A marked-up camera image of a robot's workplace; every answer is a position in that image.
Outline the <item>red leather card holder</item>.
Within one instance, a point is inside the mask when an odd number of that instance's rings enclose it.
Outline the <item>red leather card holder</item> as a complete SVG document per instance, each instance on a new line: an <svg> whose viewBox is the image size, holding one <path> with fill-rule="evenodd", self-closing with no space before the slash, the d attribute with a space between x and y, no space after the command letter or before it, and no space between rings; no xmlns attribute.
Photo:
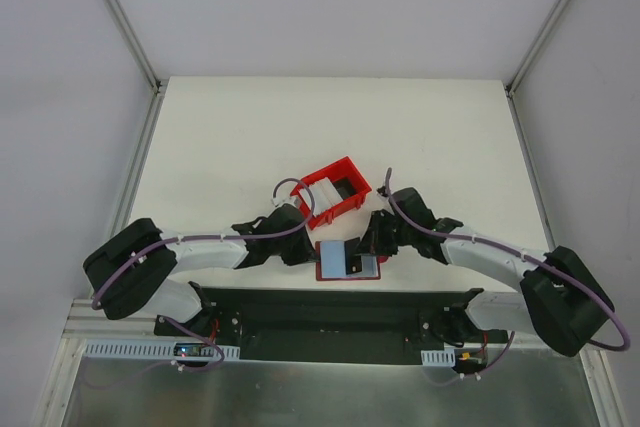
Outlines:
<svg viewBox="0 0 640 427"><path fill-rule="evenodd" d="M360 239L325 240L316 243L315 276L324 281L365 281L381 278L380 266L388 258L358 251Z"/></svg>

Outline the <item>red plastic bin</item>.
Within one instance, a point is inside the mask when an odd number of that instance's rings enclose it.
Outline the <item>red plastic bin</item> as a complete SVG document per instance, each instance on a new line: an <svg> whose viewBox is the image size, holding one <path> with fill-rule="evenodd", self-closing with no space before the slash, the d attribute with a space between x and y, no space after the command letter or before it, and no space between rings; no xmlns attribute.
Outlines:
<svg viewBox="0 0 640 427"><path fill-rule="evenodd" d="M312 213L308 226L311 230L330 225L337 217L361 208L372 191L350 157L345 156L302 178L314 198L314 208L308 192L294 187L290 195L298 201L304 215Z"/></svg>

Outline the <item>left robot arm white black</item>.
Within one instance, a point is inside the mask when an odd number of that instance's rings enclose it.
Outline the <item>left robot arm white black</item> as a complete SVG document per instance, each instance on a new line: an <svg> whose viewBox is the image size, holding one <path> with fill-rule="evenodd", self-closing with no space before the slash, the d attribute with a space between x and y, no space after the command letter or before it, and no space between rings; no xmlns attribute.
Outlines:
<svg viewBox="0 0 640 427"><path fill-rule="evenodd" d="M94 290L92 308L110 320L140 311L166 316L188 335L211 324L211 302L200 285L173 274L242 270L278 257L287 266L318 259L298 208L284 204L269 216L236 223L221 233L181 235L141 218L91 253L82 268Z"/></svg>

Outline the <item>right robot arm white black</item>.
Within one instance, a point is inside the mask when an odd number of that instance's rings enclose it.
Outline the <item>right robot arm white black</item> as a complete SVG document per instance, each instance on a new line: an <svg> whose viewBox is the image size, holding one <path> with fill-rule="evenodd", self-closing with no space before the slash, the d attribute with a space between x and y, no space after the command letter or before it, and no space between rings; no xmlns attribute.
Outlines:
<svg viewBox="0 0 640 427"><path fill-rule="evenodd" d="M613 302L572 249L528 251L475 232L463 222L437 218L416 189L389 196L388 210L371 213L356 252L391 257L401 247L424 258L490 277L523 298L524 330L535 333L556 353L573 357L606 323Z"/></svg>

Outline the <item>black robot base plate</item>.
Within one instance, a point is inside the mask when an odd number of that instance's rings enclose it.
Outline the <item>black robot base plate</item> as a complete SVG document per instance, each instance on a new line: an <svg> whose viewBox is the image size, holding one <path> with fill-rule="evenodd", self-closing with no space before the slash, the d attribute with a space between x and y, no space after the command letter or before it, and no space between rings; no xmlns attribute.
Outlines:
<svg viewBox="0 0 640 427"><path fill-rule="evenodd" d="M467 292L202 289L207 305L186 328L240 350L243 360L417 365L424 351L498 346L464 314Z"/></svg>

